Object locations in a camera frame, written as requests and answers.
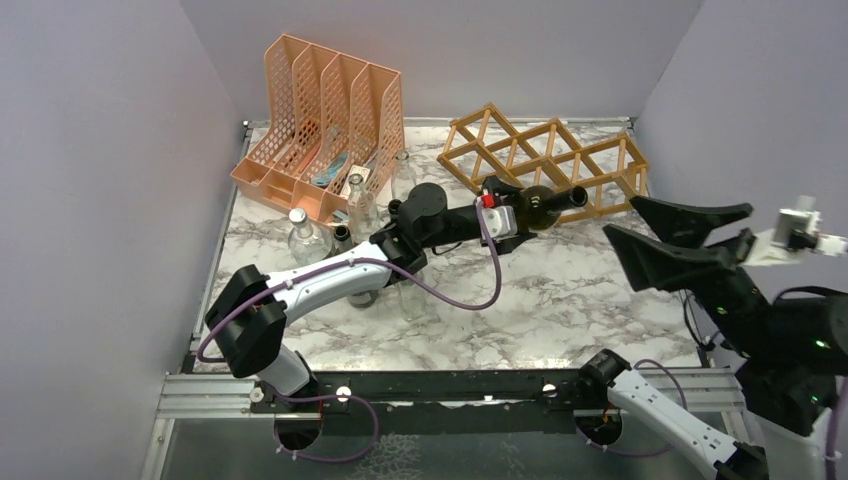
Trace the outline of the wooden wine rack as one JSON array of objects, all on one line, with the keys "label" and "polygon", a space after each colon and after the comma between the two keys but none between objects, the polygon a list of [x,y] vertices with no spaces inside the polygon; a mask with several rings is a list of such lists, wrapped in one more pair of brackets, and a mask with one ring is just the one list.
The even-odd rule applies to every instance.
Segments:
[{"label": "wooden wine rack", "polygon": [[625,212],[648,194],[650,164],[627,128],[583,138],[558,118],[519,125],[492,103],[450,123],[437,161],[474,193],[493,176],[516,187],[585,188],[587,204],[560,223]]}]

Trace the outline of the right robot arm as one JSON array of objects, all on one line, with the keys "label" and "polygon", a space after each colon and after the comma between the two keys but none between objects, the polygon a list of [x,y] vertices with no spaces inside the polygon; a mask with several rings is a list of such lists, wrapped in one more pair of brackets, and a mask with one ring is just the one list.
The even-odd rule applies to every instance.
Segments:
[{"label": "right robot arm", "polygon": [[772,229],[744,229],[713,244],[710,233],[748,217],[749,204],[697,207],[635,196],[631,205],[649,235],[615,225],[604,229],[630,286],[692,294],[743,358],[735,377],[764,443],[750,445],[713,430],[607,349],[581,367],[579,398],[638,418],[708,479],[835,478],[847,407],[847,296],[801,286],[768,300],[747,270],[795,264],[805,252],[843,257],[846,239],[821,231],[808,196],[781,209]]}]

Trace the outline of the green wine bottle silver foil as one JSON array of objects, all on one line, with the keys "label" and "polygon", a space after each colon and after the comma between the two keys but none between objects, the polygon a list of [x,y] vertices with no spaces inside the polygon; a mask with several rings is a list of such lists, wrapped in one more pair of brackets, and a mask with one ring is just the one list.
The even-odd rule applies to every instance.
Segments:
[{"label": "green wine bottle silver foil", "polygon": [[332,232],[334,251],[336,254],[342,254],[354,248],[355,242],[352,237],[351,230],[346,225],[338,225]]}]

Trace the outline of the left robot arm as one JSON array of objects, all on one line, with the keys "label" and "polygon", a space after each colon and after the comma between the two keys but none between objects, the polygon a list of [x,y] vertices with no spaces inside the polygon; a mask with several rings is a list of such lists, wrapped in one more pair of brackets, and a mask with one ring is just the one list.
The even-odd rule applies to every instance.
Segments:
[{"label": "left robot arm", "polygon": [[470,205],[448,208],[441,186],[422,183],[394,201],[388,224],[350,250],[284,272],[237,270],[204,317],[209,333],[197,360],[224,363],[236,378],[255,376],[288,409],[306,408],[315,379],[303,357],[284,346],[286,328],[339,299],[414,281],[429,249],[481,240],[498,256],[519,245],[527,238],[514,212],[521,192],[490,176]]}]

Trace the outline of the green wine bottle dark neck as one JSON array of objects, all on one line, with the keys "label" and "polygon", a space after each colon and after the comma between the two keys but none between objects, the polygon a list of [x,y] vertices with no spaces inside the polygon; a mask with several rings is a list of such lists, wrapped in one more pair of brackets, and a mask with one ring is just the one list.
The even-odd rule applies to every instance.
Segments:
[{"label": "green wine bottle dark neck", "polygon": [[544,185],[533,185],[522,190],[513,202],[513,208],[521,233],[546,230],[558,222],[567,210],[584,207],[588,202],[585,188],[554,191]]}]

